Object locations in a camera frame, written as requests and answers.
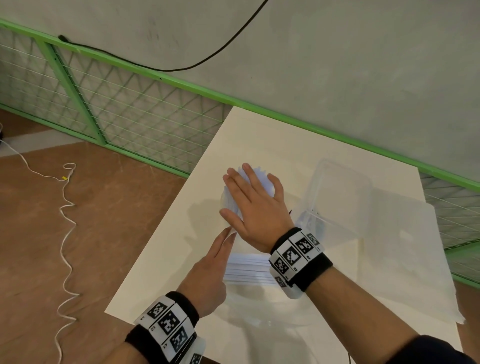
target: white table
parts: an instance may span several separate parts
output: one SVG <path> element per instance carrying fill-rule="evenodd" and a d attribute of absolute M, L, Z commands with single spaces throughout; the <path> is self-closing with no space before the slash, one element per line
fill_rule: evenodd
<path fill-rule="evenodd" d="M 321 158 L 369 176 L 375 187 L 424 200 L 415 167 L 235 107 L 105 312 L 132 323 L 156 297 L 176 289 L 225 226 L 218 211 L 222 175 L 228 167 L 249 162 L 275 174 L 291 207 Z M 245 246 L 235 243 L 234 251 L 250 252 Z M 327 255 L 345 274 L 355 276 L 356 242 L 331 249 Z M 439 337 L 461 350 L 455 323 L 381 301 L 419 333 Z M 348 363 L 347 352 L 320 315 L 307 327 L 267 330 L 213 313 L 199 321 L 196 331 L 207 341 L 205 355 L 220 363 Z"/>

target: white floor stripe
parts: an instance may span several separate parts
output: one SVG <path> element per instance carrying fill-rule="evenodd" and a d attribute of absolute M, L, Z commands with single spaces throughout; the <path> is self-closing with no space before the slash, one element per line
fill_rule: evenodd
<path fill-rule="evenodd" d="M 82 139 L 75 138 L 57 130 L 46 130 L 34 134 L 24 134 L 12 138 L 4 138 L 5 141 L 18 150 L 20 153 L 31 152 L 33 150 L 52 148 L 53 146 L 64 146 L 82 142 Z M 0 157 L 11 156 L 15 154 L 6 145 L 0 144 Z"/>

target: finger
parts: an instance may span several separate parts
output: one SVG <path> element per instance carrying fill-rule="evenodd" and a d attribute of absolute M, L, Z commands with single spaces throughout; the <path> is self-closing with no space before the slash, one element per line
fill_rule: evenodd
<path fill-rule="evenodd" d="M 232 230 L 232 227 L 229 226 L 228 228 L 225 228 L 222 230 L 221 233 L 213 240 L 213 244 L 208 250 L 208 253 L 206 256 L 214 257 L 215 255 L 218 254 L 218 251 L 220 250 L 222 243 L 225 241 L 225 239 L 228 236 L 228 233 Z"/>
<path fill-rule="evenodd" d="M 233 168 L 229 168 L 227 170 L 228 175 L 233 178 L 235 183 L 237 184 L 238 187 L 242 190 L 243 194 L 247 196 L 247 198 L 252 201 L 252 198 L 255 196 L 256 192 L 253 189 L 253 187 L 243 179 L 242 176 L 240 176 L 240 173 L 238 173 L 236 170 Z"/>
<path fill-rule="evenodd" d="M 237 203 L 240 211 L 243 214 L 244 209 L 250 204 L 250 200 L 245 196 L 243 191 L 237 185 L 235 180 L 231 178 L 228 174 L 223 176 L 223 182 L 225 182 L 225 186 L 227 186 L 230 194 L 232 195 L 233 199 Z"/>
<path fill-rule="evenodd" d="M 265 191 L 264 187 L 260 183 L 260 180 L 258 179 L 257 175 L 255 174 L 255 171 L 250 167 L 250 164 L 248 163 L 243 163 L 242 168 L 247 174 L 248 179 L 250 180 L 250 183 L 252 184 L 253 189 L 258 193 L 258 194 L 267 194 Z"/>
<path fill-rule="evenodd" d="M 280 180 L 278 179 L 278 177 L 269 173 L 267 175 L 267 178 L 270 180 L 271 183 L 273 183 L 273 187 L 275 188 L 275 194 L 274 194 L 273 198 L 275 200 L 277 200 L 278 202 L 284 202 L 283 201 L 283 186 L 282 186 L 282 183 L 280 183 Z"/>
<path fill-rule="evenodd" d="M 236 232 L 231 234 L 223 242 L 222 246 L 220 247 L 220 250 L 218 251 L 218 254 L 215 257 L 215 259 L 218 259 L 219 261 L 221 261 L 222 264 L 225 265 L 225 267 L 227 267 L 228 257 L 230 256 L 230 253 L 232 252 L 233 242 L 235 241 L 236 236 L 237 236 Z"/>
<path fill-rule="evenodd" d="M 240 217 L 236 213 L 234 213 L 232 210 L 229 210 L 227 208 L 221 209 L 220 210 L 220 215 L 245 240 L 246 236 L 248 235 L 247 234 L 247 229 L 245 228 L 245 225 L 243 224 L 243 221 L 240 219 Z"/>

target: black cable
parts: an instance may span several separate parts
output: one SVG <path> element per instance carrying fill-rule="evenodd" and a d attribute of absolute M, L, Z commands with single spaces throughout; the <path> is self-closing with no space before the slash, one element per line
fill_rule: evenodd
<path fill-rule="evenodd" d="M 108 54 L 112 57 L 115 57 L 115 58 L 118 58 L 119 60 L 122 60 L 122 61 L 125 61 L 125 62 L 128 62 L 128 63 L 131 63 L 131 64 L 134 64 L 135 66 L 140 66 L 140 67 L 144 67 L 144 68 L 148 68 L 149 70 L 153 70 L 153 71 L 160 71 L 160 72 L 175 72 L 175 71 L 185 71 L 185 70 L 190 70 L 196 66 L 199 66 L 201 65 L 202 63 L 208 61 L 210 58 L 212 58 L 213 56 L 217 55 L 218 53 L 220 53 L 221 51 L 223 51 L 225 49 L 225 47 L 227 47 L 231 42 L 233 42 L 233 40 L 247 27 L 248 24 L 250 24 L 250 22 L 257 16 L 257 14 L 260 12 L 260 10 L 267 4 L 268 0 L 264 0 L 262 2 L 262 4 L 259 6 L 259 8 L 253 13 L 253 15 L 250 17 L 249 20 L 247 20 L 247 22 L 243 25 L 242 28 L 240 28 L 240 30 L 238 32 L 235 33 L 235 35 L 230 38 L 230 40 L 225 43 L 219 50 L 217 50 L 215 53 L 212 53 L 211 55 L 209 55 L 207 58 L 205 58 L 204 60 L 201 60 L 200 62 L 194 64 L 193 66 L 190 66 L 190 67 L 183 67 L 183 68 L 175 68 L 173 70 L 161 70 L 160 68 L 153 68 L 153 67 L 148 67 L 148 66 L 144 66 L 143 64 L 139 64 L 139 63 L 135 63 L 135 62 L 132 62 L 132 61 L 129 61 L 125 58 L 122 58 L 122 57 L 119 57 L 113 53 L 110 53 L 110 52 L 107 52 L 106 50 L 103 50 L 103 49 L 100 49 L 100 48 L 95 48 L 95 47 L 92 47 L 92 46 L 88 46 L 86 44 L 80 44 L 80 43 L 74 43 L 74 42 L 71 42 L 68 40 L 68 38 L 66 36 L 63 36 L 63 35 L 59 35 L 58 36 L 58 39 L 60 39 L 62 42 L 65 42 L 65 43 L 68 43 L 68 44 L 71 44 L 73 46 L 80 46 L 80 47 L 85 47 L 85 48 L 90 48 L 90 49 L 93 49 L 93 50 L 97 50 L 99 52 L 102 52 L 102 53 L 105 53 L 105 54 Z"/>

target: coiled white cord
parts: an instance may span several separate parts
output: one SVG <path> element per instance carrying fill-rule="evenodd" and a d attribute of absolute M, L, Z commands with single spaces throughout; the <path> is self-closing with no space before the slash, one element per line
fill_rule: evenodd
<path fill-rule="evenodd" d="M 2 123 L 0 122 L 0 133 L 3 129 L 3 125 Z M 66 304 L 67 302 L 75 299 L 76 297 L 78 297 L 80 294 L 79 293 L 75 293 L 75 292 L 71 292 L 69 291 L 66 287 L 65 287 L 65 284 L 68 280 L 68 278 L 70 277 L 70 275 L 72 274 L 73 272 L 73 267 L 72 265 L 67 261 L 67 259 L 65 259 L 65 256 L 63 255 L 63 246 L 65 244 L 65 241 L 67 240 L 68 236 L 70 235 L 70 233 L 73 231 L 73 229 L 75 229 L 75 226 L 77 226 L 77 223 L 75 221 L 73 221 L 72 219 L 68 218 L 65 216 L 65 214 L 63 213 L 63 209 L 65 207 L 71 207 L 71 206 L 75 206 L 75 204 L 69 200 L 66 199 L 65 197 L 65 187 L 67 186 L 67 184 L 70 182 L 70 177 L 73 175 L 73 171 L 75 171 L 75 168 L 77 167 L 77 165 L 75 163 L 65 163 L 63 165 L 63 168 L 68 170 L 68 175 L 66 177 L 62 177 L 61 179 L 60 178 L 57 178 L 57 177 L 53 177 L 53 176 L 46 176 L 45 174 L 41 174 L 33 169 L 30 168 L 30 166 L 28 165 L 28 162 L 26 161 L 26 159 L 23 157 L 23 155 L 21 153 L 19 153 L 18 151 L 16 151 L 14 148 L 12 148 L 7 142 L 5 142 L 4 140 L 1 141 L 0 144 L 5 144 L 8 148 L 10 148 L 14 153 L 18 154 L 20 156 L 20 158 L 22 158 L 22 160 L 24 161 L 25 165 L 27 166 L 27 168 L 35 173 L 35 174 L 38 174 L 42 177 L 46 177 L 46 178 L 53 178 L 57 181 L 60 181 L 60 182 L 65 182 L 63 184 L 63 187 L 61 189 L 61 193 L 62 193 L 62 197 L 63 197 L 63 200 L 67 203 L 66 205 L 63 205 L 59 208 L 60 210 L 60 213 L 61 215 L 64 217 L 64 219 L 66 219 L 67 221 L 69 221 L 70 223 L 73 224 L 72 228 L 68 231 L 68 233 L 66 233 L 66 235 L 63 237 L 63 240 L 61 242 L 61 245 L 60 245 L 60 257 L 62 258 L 63 262 L 68 266 L 69 268 L 69 273 L 67 275 L 67 277 L 65 277 L 64 281 L 63 281 L 63 290 L 65 292 L 67 292 L 68 294 L 70 294 L 72 297 L 70 297 L 69 299 L 63 301 L 58 307 L 57 307 L 57 315 L 62 317 L 62 318 L 66 318 L 68 320 L 70 320 L 70 322 L 68 324 L 65 324 L 63 325 L 60 330 L 57 331 L 57 333 L 55 334 L 55 346 L 57 347 L 57 350 L 59 352 L 59 359 L 58 359 L 58 364 L 61 363 L 62 361 L 62 357 L 63 357 L 63 352 L 62 352 L 62 349 L 61 349 L 61 346 L 60 346 L 60 343 L 58 341 L 58 335 L 60 334 L 60 332 L 64 329 L 64 328 L 67 328 L 68 326 L 70 326 L 71 324 L 73 324 L 77 319 L 76 317 L 73 317 L 73 316 L 69 316 L 69 315 L 64 315 L 60 312 L 60 308 Z"/>

